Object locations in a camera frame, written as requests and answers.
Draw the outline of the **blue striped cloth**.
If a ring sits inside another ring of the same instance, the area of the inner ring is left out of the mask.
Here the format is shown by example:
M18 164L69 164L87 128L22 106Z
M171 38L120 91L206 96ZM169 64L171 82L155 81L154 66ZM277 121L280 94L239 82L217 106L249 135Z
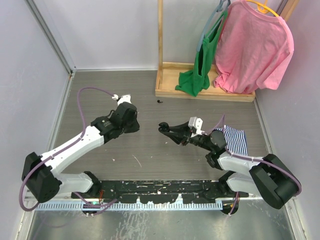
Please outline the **blue striped cloth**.
M238 155L248 155L246 134L243 130L224 125L224 137L227 150Z

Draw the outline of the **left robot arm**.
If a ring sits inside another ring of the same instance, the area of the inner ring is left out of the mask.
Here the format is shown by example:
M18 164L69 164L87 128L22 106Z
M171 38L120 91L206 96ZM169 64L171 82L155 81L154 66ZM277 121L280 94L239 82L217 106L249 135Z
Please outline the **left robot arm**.
M118 138L121 134L135 133L140 129L137 108L129 103L118 104L110 116L101 116L91 122L83 133L58 146L25 158L22 181L39 203L45 203L56 195L84 193L88 198L99 195L102 184L90 171L65 174L63 171L91 150Z

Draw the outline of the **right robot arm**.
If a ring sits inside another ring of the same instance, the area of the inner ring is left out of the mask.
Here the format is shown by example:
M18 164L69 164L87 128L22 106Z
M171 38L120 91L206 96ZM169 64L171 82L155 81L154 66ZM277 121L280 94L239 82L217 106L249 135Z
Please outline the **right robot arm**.
M224 130L202 130L201 118L169 126L159 124L159 132L177 145L192 144L208 151L208 164L227 173L220 179L219 191L225 197L235 192L260 196L269 206L281 209L292 197L302 192L300 181L274 154L252 157L237 154L228 149Z

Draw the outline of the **green tank top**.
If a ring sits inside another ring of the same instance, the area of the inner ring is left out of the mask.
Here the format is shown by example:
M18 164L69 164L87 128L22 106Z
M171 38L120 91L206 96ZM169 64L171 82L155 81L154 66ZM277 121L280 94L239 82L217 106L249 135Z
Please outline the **green tank top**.
M196 97L199 92L209 88L209 72L213 64L222 28L227 17L228 11L224 10L211 30L204 34L200 49L195 55L193 69L179 74L178 85L175 86L177 91L182 91Z

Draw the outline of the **wooden clothes rack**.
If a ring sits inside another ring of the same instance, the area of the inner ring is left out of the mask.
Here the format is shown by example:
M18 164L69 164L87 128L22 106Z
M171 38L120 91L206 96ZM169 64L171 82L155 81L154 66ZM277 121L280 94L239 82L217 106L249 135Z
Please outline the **wooden clothes rack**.
M168 98L193 99L188 93L176 90L179 83L179 75L193 69L192 63L164 62L163 61L163 1L157 2L158 8L158 70L155 82L155 96ZM223 89L210 85L202 90L196 97L201 100L216 100L230 102L253 102L256 94L227 93Z

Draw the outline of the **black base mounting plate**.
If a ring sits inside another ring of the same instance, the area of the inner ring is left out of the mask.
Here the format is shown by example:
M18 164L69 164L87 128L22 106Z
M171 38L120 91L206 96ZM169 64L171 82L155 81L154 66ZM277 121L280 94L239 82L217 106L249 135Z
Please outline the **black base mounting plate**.
M215 203L218 198L234 198L236 193L213 180L103 180L95 193L81 193L85 199L116 199L120 203L174 203L182 197L183 204Z

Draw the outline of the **pink t-shirt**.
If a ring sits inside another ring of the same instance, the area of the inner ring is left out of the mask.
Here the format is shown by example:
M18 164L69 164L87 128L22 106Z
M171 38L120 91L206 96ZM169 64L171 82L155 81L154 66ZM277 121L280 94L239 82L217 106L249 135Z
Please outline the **pink t-shirt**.
M281 16L265 15L237 0L228 8L216 48L213 85L233 94L277 90L293 54L293 35Z

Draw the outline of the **yellow hanger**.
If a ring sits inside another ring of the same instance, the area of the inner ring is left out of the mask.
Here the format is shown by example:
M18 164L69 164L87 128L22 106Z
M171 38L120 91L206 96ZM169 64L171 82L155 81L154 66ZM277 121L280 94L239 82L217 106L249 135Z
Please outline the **yellow hanger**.
M267 6L267 3L268 3L267 0L265 0L264 3L258 2L256 0L246 0L246 1L249 3L256 4L257 10L262 14L271 13L275 17L279 17L279 15L274 10L272 10L270 7Z

